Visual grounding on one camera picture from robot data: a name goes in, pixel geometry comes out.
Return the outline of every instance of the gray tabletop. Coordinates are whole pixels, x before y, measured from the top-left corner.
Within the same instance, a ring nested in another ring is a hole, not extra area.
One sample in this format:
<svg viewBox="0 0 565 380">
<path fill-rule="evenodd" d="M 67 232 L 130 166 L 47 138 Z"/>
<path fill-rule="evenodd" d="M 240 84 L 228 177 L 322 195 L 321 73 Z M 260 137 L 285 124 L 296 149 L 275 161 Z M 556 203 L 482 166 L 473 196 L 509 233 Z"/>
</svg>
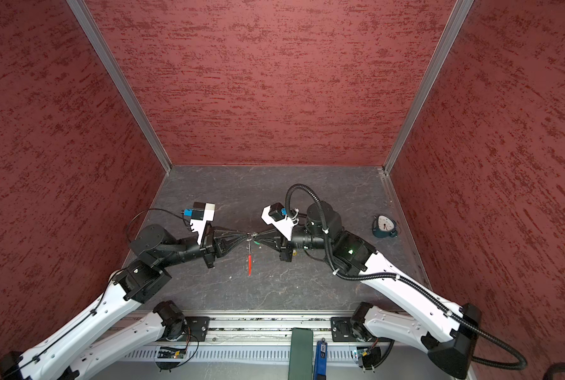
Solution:
<svg viewBox="0 0 565 380">
<path fill-rule="evenodd" d="M 286 190 L 298 182 L 312 187 L 331 204 L 346 230 L 375 245 L 394 265 L 422 281 L 416 264 L 405 254 L 402 239 L 378 239 L 370 231 L 374 215 L 391 212 L 375 167 L 174 167 L 154 207 L 183 213 L 195 201 L 215 203 L 213 225 L 259 232 L 268 227 L 261 220 L 263 208 L 284 203 Z M 298 190 L 291 207 L 305 212 L 311 203 L 311 198 Z M 189 235 L 179 219 L 163 212 L 150 212 L 145 225 L 152 223 L 163 225 L 177 238 Z M 312 253 L 324 255 L 322 251 Z M 281 262 L 278 252 L 249 241 L 217 259 L 215 268 L 207 269 L 200 259 L 168 271 L 172 280 L 144 309 L 163 300 L 173 300 L 185 310 L 353 310 L 361 301 L 398 309 L 369 286 L 336 278 L 326 264 L 303 252 L 292 263 Z"/>
</svg>

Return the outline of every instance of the black cable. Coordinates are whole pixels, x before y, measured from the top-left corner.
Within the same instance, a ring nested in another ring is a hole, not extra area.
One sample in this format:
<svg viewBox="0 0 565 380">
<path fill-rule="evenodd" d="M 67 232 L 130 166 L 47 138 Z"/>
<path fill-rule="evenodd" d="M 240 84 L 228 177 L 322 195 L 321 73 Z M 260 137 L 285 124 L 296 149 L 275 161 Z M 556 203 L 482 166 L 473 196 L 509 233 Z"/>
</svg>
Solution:
<svg viewBox="0 0 565 380">
<path fill-rule="evenodd" d="M 514 356 L 517 359 L 517 362 L 505 363 L 505 362 L 491 361 L 491 360 L 488 360 L 488 359 L 478 358 L 478 357 L 474 356 L 473 362 L 483 364 L 483 365 L 487 365 L 489 367 L 505 369 L 505 370 L 516 370 L 516 371 L 518 371 L 518 370 L 525 369 L 527 367 L 527 360 L 525 359 L 525 356 L 523 356 L 520 352 L 518 352 L 516 349 L 514 349 L 512 346 L 510 346 L 506 342 L 503 342 L 502 340 L 494 337 L 493 335 L 491 335 L 490 333 L 480 329 L 479 327 L 474 326 L 471 323 L 468 323 L 466 320 L 464 320 L 463 317 L 453 313 L 452 310 L 447 308 L 440 300 L 436 299 L 432 294 L 430 294 L 423 287 L 421 287 L 421 285 L 415 283 L 415 281 L 411 280 L 410 278 L 407 278 L 407 277 L 404 277 L 404 276 L 399 276 L 398 274 L 393 273 L 393 272 L 380 272 L 380 273 L 373 273 L 373 274 L 368 274 L 368 275 L 358 275 L 358 276 L 349 276 L 349 275 L 344 275 L 344 274 L 339 273 L 339 269 L 335 268 L 335 265 L 333 264 L 333 259 L 332 259 L 332 250 L 333 249 L 331 247 L 331 240 L 329 239 L 329 234 L 328 234 L 329 229 L 327 227 L 327 221 L 325 220 L 325 217 L 324 217 L 323 206 L 320 202 L 320 199 L 318 198 L 318 195 L 314 192 L 314 190 L 312 190 L 310 187 L 303 185 L 303 184 L 295 184 L 295 185 L 291 186 L 286 191 L 285 208 L 287 210 L 291 210 L 291 195 L 297 189 L 302 189 L 303 191 L 308 193 L 312 197 L 312 199 L 314 200 L 314 203 L 317 205 L 318 214 L 320 216 L 321 224 L 323 225 L 323 232 L 324 232 L 324 234 L 323 234 L 324 260 L 329 265 L 329 267 L 331 268 L 331 270 L 333 271 L 333 273 L 337 277 L 341 278 L 342 280 L 346 280 L 346 281 L 368 281 L 368 280 L 376 280 L 376 279 L 379 279 L 379 278 L 381 278 L 381 279 L 390 278 L 390 279 L 401 281 L 401 282 L 409 285 L 410 287 L 414 288 L 416 291 L 418 291 L 420 294 L 422 294 L 424 297 L 426 297 L 428 300 L 430 300 L 430 302 L 435 304 L 435 306 L 437 308 L 439 308 L 441 311 L 443 311 L 443 313 L 445 313 L 445 315 L 451 317 L 454 321 L 460 323 L 462 326 L 468 328 L 470 331 L 478 334 L 479 336 L 483 337 L 484 339 L 489 340 L 490 342 L 492 342 L 496 346 L 499 346 L 501 349 L 505 350 L 506 352 L 508 352 L 509 354 L 511 354 L 512 356 Z"/>
<path fill-rule="evenodd" d="M 390 352 L 392 351 L 393 346 L 394 346 L 394 340 L 391 340 L 390 343 L 388 344 L 388 347 L 386 348 L 384 353 L 381 355 L 380 361 L 378 361 L 375 365 L 373 365 L 370 368 L 371 370 L 376 369 L 377 367 L 381 366 L 381 364 L 387 359 L 388 355 L 390 355 Z"/>
<path fill-rule="evenodd" d="M 565 363 L 554 363 L 551 365 L 544 374 L 542 380 L 552 380 L 555 373 L 565 372 Z"/>
<path fill-rule="evenodd" d="M 183 364 L 186 364 L 188 361 L 192 360 L 192 358 L 196 355 L 196 352 L 198 352 L 198 349 L 200 348 L 200 341 L 198 340 L 198 338 L 195 337 L 195 335 L 190 335 L 190 337 L 194 338 L 196 340 L 196 349 L 194 351 L 194 353 L 192 354 L 192 356 L 189 357 L 188 360 L 184 361 L 183 363 L 178 363 L 177 365 L 174 365 L 173 367 L 170 368 L 162 368 L 160 367 L 160 365 L 158 364 L 158 362 L 156 362 L 156 366 L 160 369 L 160 370 L 171 370 L 171 369 L 175 369 L 178 367 L 181 367 Z"/>
<path fill-rule="evenodd" d="M 232 230 L 217 230 L 218 233 L 225 233 L 225 232 L 231 232 L 232 235 L 246 235 L 249 232 L 245 232 L 245 231 L 232 231 Z"/>
<path fill-rule="evenodd" d="M 155 208 L 155 209 L 145 209 L 145 210 L 141 211 L 140 213 L 138 213 L 137 215 L 135 215 L 134 218 L 132 218 L 132 219 L 130 220 L 130 222 L 126 225 L 126 228 L 124 229 L 125 234 L 126 234 L 126 240 L 128 240 L 129 243 L 132 241 L 132 240 L 130 239 L 130 236 L 129 236 L 129 229 L 130 229 L 130 226 L 132 225 L 132 223 L 135 221 L 136 218 L 138 218 L 139 216 L 141 216 L 141 214 L 143 214 L 143 213 L 145 213 L 145 212 L 148 212 L 148 211 L 164 211 L 164 212 L 166 212 L 166 213 L 169 213 L 169 214 L 171 214 L 173 217 L 176 217 L 176 218 L 181 219 L 181 220 L 183 221 L 183 224 L 185 224 L 185 227 L 187 228 L 187 230 L 188 230 L 189 232 L 192 232 L 192 228 L 191 228 L 191 226 L 189 225 L 189 222 L 187 221 L 187 219 L 185 218 L 184 215 L 177 215 L 177 214 L 175 214 L 175 213 L 173 213 L 173 212 L 171 212 L 171 211 L 169 211 L 169 210 L 165 210 L 165 209 L 157 209 L 157 208 Z"/>
<path fill-rule="evenodd" d="M 23 364 L 22 366 L 20 366 L 19 368 L 15 369 L 14 371 L 12 371 L 11 373 L 6 374 L 5 376 L 1 377 L 0 380 L 4 380 L 6 379 L 8 376 L 13 375 L 15 373 L 17 373 L 18 371 L 24 369 L 25 367 L 27 367 L 29 364 L 33 363 L 33 362 L 38 362 L 40 361 L 40 356 L 42 356 L 43 354 L 46 353 L 46 351 L 48 351 L 52 346 L 54 346 L 55 344 L 57 344 L 61 339 L 65 338 L 67 334 L 69 334 L 70 332 L 72 332 L 76 327 L 80 326 L 85 320 L 87 320 L 89 317 L 96 315 L 96 309 L 101 306 L 101 302 L 103 302 L 103 299 L 105 298 L 105 292 L 107 292 L 107 288 L 109 288 L 109 283 L 111 281 L 112 278 L 116 277 L 118 275 L 118 273 L 122 272 L 123 270 L 125 270 L 128 267 L 116 270 L 113 275 L 109 278 L 109 280 L 107 280 L 107 286 L 105 287 L 105 290 L 103 291 L 103 293 L 101 293 L 101 298 L 99 299 L 99 301 L 97 302 L 96 306 L 94 308 L 92 308 L 89 312 L 89 314 L 87 314 L 84 318 L 82 318 L 82 320 L 78 323 L 76 323 L 71 329 L 67 330 L 63 335 L 59 336 L 57 339 L 55 339 L 54 342 L 52 342 L 50 345 L 48 345 L 48 347 L 44 348 L 42 350 L 42 352 L 40 352 L 37 355 L 34 355 L 33 358 L 31 358 L 30 361 L 28 361 L 27 363 Z"/>
<path fill-rule="evenodd" d="M 324 261 L 323 258 L 314 257 L 314 256 L 310 255 L 310 254 L 308 253 L 308 251 L 305 250 L 305 249 L 304 249 L 304 252 L 305 252 L 306 255 L 308 255 L 308 257 L 309 257 L 310 259 L 316 260 L 317 262 L 325 263 L 325 261 Z"/>
<path fill-rule="evenodd" d="M 237 237 L 248 237 L 248 233 L 247 232 L 234 232 L 234 233 L 230 233 L 229 235 L 219 235 L 219 236 L 215 236 L 215 239 L 223 239 L 223 238 L 233 238 L 234 236 Z"/>
</svg>

